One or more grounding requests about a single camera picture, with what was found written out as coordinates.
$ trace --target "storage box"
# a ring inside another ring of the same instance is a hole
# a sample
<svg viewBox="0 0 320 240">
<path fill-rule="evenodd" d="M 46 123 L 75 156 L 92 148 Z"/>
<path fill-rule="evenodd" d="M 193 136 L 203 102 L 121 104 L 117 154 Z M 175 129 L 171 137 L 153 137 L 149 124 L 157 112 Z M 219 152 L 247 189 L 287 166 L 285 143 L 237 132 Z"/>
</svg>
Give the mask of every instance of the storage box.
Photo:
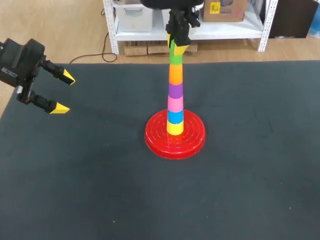
<svg viewBox="0 0 320 240">
<path fill-rule="evenodd" d="M 148 54 L 168 54 L 170 49 L 168 48 L 166 41 L 148 41 Z M 195 53 L 198 50 L 198 43 L 192 41 L 190 46 L 186 49 L 186 52 Z"/>
<path fill-rule="evenodd" d="M 124 46 L 124 55 L 127 57 L 147 55 L 147 42 L 127 41 Z"/>
<path fill-rule="evenodd" d="M 152 30 L 154 10 L 142 4 L 119 4 L 113 2 L 119 27 L 123 32 L 148 32 Z"/>
<path fill-rule="evenodd" d="M 248 0 L 205 0 L 204 22 L 242 22 Z"/>
</svg>

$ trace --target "white metal shelf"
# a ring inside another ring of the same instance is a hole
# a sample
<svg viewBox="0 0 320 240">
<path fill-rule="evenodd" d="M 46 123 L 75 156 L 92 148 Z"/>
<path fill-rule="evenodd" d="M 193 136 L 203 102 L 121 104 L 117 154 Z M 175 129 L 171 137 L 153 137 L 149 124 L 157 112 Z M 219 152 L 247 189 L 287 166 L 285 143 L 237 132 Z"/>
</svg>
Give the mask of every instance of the white metal shelf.
<svg viewBox="0 0 320 240">
<path fill-rule="evenodd" d="M 242 22 L 203 22 L 201 26 L 192 29 L 189 34 L 191 40 L 214 39 L 259 39 L 263 31 L 263 24 L 251 3 L 247 5 Z M 155 11 L 153 28 L 147 32 L 124 32 L 118 26 L 115 34 L 117 41 L 165 41 L 167 33 L 163 24 L 161 11 Z"/>
<path fill-rule="evenodd" d="M 262 23 L 259 13 L 265 2 L 265 21 Z M 155 11 L 153 28 L 147 32 L 124 32 L 114 19 L 112 0 L 103 0 L 105 16 L 109 30 L 112 52 L 119 54 L 118 41 L 166 41 L 167 34 L 161 11 Z M 278 0 L 248 0 L 243 22 L 203 22 L 190 31 L 191 40 L 216 39 L 260 39 L 259 52 L 266 49 L 270 29 L 275 16 Z"/>
</svg>

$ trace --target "pink ring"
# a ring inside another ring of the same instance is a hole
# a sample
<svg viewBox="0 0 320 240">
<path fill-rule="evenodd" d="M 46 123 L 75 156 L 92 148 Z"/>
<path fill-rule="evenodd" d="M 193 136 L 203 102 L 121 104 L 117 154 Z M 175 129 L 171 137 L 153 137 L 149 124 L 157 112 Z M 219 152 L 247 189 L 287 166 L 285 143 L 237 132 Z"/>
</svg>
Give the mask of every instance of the pink ring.
<svg viewBox="0 0 320 240">
<path fill-rule="evenodd" d="M 184 109 L 184 96 L 175 99 L 168 96 L 168 110 L 173 113 L 179 113 Z"/>
</svg>

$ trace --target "wooden floor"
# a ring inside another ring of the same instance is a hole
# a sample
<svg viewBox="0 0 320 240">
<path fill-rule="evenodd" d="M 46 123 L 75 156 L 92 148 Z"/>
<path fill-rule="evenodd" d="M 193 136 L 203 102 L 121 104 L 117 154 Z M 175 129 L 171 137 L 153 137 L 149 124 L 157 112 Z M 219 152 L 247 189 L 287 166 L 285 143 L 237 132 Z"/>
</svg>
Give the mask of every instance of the wooden floor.
<svg viewBox="0 0 320 240">
<path fill-rule="evenodd" d="M 47 59 L 68 63 L 86 54 L 99 54 L 108 31 L 106 18 L 100 15 L 102 0 L 2 0 L 0 1 L 0 42 L 6 38 L 25 44 L 33 38 L 46 46 Z M 320 60 L 320 40 L 270 39 L 265 52 L 257 52 L 259 41 L 202 41 L 195 56 L 185 63 L 257 62 Z M 106 52 L 111 51 L 107 41 Z M 120 55 L 115 64 L 164 64 L 167 57 Z M 100 56 L 86 57 L 75 63 L 104 63 Z M 13 88 L 0 82 L 0 116 Z"/>
</svg>

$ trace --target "red base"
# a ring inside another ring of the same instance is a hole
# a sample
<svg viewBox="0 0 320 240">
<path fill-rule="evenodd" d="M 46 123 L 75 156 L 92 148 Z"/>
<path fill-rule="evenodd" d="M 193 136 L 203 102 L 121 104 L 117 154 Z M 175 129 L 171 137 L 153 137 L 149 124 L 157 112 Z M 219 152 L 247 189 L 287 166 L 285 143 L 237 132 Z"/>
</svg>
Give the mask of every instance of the red base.
<svg viewBox="0 0 320 240">
<path fill-rule="evenodd" d="M 201 119 L 184 110 L 184 131 L 173 136 L 167 132 L 167 114 L 167 110 L 162 110 L 146 124 L 144 139 L 151 151 L 172 160 L 185 159 L 199 152 L 206 140 L 205 125 Z"/>
</svg>

